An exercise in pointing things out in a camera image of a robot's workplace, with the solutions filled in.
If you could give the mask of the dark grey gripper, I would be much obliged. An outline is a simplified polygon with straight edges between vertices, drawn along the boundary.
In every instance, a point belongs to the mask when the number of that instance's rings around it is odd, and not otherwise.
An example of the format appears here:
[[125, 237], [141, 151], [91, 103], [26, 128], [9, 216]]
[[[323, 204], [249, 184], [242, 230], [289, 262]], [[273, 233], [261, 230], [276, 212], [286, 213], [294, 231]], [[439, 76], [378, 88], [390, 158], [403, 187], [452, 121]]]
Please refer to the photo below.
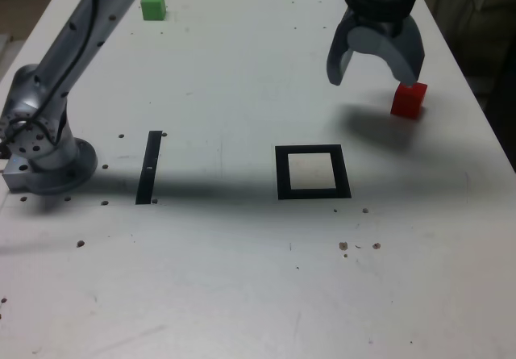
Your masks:
[[332, 85], [341, 85], [353, 52], [380, 57], [402, 84], [418, 81], [425, 57], [420, 31], [410, 15], [381, 22], [346, 10], [327, 56]]

